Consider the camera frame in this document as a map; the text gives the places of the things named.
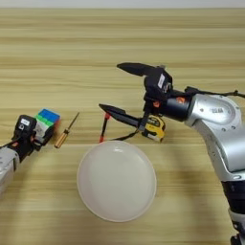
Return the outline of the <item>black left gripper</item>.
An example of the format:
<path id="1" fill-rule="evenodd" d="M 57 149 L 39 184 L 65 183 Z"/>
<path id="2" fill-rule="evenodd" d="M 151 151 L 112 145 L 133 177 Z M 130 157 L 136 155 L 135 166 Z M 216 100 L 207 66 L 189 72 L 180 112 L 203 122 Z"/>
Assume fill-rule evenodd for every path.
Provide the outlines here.
<path id="1" fill-rule="evenodd" d="M 52 125 L 46 131 L 41 138 L 41 144 L 35 139 L 36 132 L 31 130 L 15 129 L 9 148 L 14 150 L 19 157 L 19 161 L 22 162 L 27 156 L 31 155 L 35 150 L 39 151 L 42 146 L 48 143 L 54 136 L 55 127 Z"/>

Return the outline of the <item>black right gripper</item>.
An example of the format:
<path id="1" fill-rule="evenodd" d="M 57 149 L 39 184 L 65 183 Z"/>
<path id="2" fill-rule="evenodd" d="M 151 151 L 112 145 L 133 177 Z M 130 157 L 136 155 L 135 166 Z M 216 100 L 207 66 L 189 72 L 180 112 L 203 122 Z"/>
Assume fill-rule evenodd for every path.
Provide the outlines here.
<path id="1" fill-rule="evenodd" d="M 153 66 L 135 62 L 123 62 L 118 64 L 117 67 L 131 75 L 139 77 L 150 76 L 156 72 L 156 68 Z M 100 103 L 99 107 L 116 121 L 144 130 L 150 115 L 158 117 L 165 116 L 178 122 L 184 122 L 188 117 L 192 97 L 185 96 L 182 92 L 177 91 L 176 95 L 157 98 L 146 92 L 144 100 L 144 115 L 142 119 L 133 117 L 123 109 L 112 105 Z"/>

